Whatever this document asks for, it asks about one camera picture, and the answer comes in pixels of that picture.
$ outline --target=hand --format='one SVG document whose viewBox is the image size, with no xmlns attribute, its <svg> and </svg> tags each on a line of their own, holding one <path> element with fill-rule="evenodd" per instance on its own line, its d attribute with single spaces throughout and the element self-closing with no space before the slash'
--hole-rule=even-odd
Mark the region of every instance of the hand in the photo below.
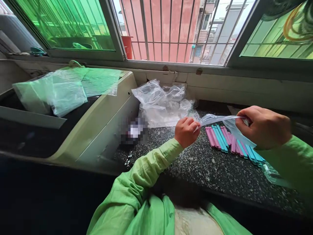
<svg viewBox="0 0 313 235">
<path fill-rule="evenodd" d="M 248 117 L 252 122 L 247 126 L 242 118 L 236 119 L 241 133 L 264 150 L 273 149 L 288 142 L 291 137 L 290 119 L 259 106 L 251 106 L 238 112 L 237 116 Z"/>
<path fill-rule="evenodd" d="M 187 148 L 198 138 L 200 128 L 196 130 L 197 127 L 200 127 L 200 123 L 194 121 L 192 117 L 180 119 L 175 127 L 174 139 L 177 140 L 183 148 Z"/>
</svg>

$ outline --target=person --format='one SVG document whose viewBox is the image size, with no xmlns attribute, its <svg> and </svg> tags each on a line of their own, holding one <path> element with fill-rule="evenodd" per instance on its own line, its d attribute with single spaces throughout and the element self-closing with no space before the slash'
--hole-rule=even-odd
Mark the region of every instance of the person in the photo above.
<svg viewBox="0 0 313 235">
<path fill-rule="evenodd" d="M 252 106 L 236 119 L 241 133 L 257 144 L 255 150 L 306 199 L 313 198 L 313 148 L 291 134 L 288 117 Z M 250 234 L 213 204 L 201 210 L 182 210 L 170 198 L 148 195 L 170 163 L 193 144 L 200 124 L 190 117 L 178 121 L 175 136 L 136 160 L 118 176 L 111 192 L 96 209 L 87 234 Z"/>
</svg>

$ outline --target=clear plastic bag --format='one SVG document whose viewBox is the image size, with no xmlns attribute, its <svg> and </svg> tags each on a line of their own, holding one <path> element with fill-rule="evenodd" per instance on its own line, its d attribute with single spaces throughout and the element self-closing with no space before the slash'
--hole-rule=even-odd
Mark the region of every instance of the clear plastic bag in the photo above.
<svg viewBox="0 0 313 235">
<path fill-rule="evenodd" d="M 139 116 L 146 118 L 149 128 L 176 126 L 179 119 L 194 114 L 194 101 L 185 99 L 184 85 L 161 88 L 159 81 L 152 80 L 132 92 L 141 103 Z"/>
<path fill-rule="evenodd" d="M 42 78 L 31 82 L 15 83 L 12 87 L 27 111 L 48 114 L 51 108 L 45 89 L 47 82 L 47 79 Z"/>
<path fill-rule="evenodd" d="M 63 117 L 87 101 L 81 82 L 54 83 L 49 97 L 53 114 L 58 117 Z"/>
<path fill-rule="evenodd" d="M 275 170 L 268 162 L 265 162 L 261 168 L 267 180 L 272 184 L 292 188 L 292 186 L 286 180 L 284 180 L 278 171 Z"/>
<path fill-rule="evenodd" d="M 160 87 L 157 80 L 152 80 L 131 91 L 143 106 L 156 105 L 161 99 L 166 97 L 165 91 Z"/>
<path fill-rule="evenodd" d="M 242 135 L 240 130 L 236 127 L 236 118 L 241 118 L 238 116 L 216 116 L 213 114 L 207 114 L 203 118 L 200 119 L 201 126 L 209 125 L 215 122 L 222 121 L 224 125 L 230 130 L 231 134 L 244 144 L 255 148 L 257 145 L 253 143 L 251 140 Z"/>
<path fill-rule="evenodd" d="M 87 97 L 98 95 L 117 96 L 118 79 L 120 77 L 120 70 L 113 69 L 88 69 L 86 75 L 82 80 Z"/>
</svg>

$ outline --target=white wall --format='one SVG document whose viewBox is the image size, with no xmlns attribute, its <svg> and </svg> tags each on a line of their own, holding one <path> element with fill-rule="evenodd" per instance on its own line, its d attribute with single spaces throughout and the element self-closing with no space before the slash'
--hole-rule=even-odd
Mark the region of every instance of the white wall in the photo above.
<svg viewBox="0 0 313 235">
<path fill-rule="evenodd" d="M 30 79 L 31 77 L 14 61 L 0 60 L 0 94 L 11 89 L 13 83 Z"/>
<path fill-rule="evenodd" d="M 65 66 L 65 64 L 47 62 L 16 61 L 16 63 L 32 75 L 54 71 Z M 258 105 L 265 108 L 313 114 L 313 83 L 213 74 L 196 75 L 184 72 L 135 69 L 130 71 L 134 73 L 137 85 L 146 83 L 147 79 L 157 79 L 161 85 L 168 86 L 175 80 L 187 83 L 188 90 L 193 92 L 197 99 Z"/>
</svg>

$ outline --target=speckled countertop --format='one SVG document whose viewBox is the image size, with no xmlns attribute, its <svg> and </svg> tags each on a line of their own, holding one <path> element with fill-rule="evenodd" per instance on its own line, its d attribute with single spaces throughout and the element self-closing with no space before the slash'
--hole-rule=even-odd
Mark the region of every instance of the speckled countertop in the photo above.
<svg viewBox="0 0 313 235">
<path fill-rule="evenodd" d="M 216 102 L 202 103 L 197 113 L 200 118 L 207 113 L 231 115 L 226 104 Z M 114 157 L 122 163 L 130 160 L 130 168 L 136 159 L 173 138 L 174 132 L 174 127 L 148 129 L 147 144 L 135 145 L 128 151 L 118 148 Z M 211 148 L 204 127 L 197 141 L 186 148 L 164 173 L 196 183 L 204 190 L 256 203 L 271 210 L 298 215 L 306 213 L 297 191 L 271 184 L 262 170 L 250 160 Z"/>
</svg>

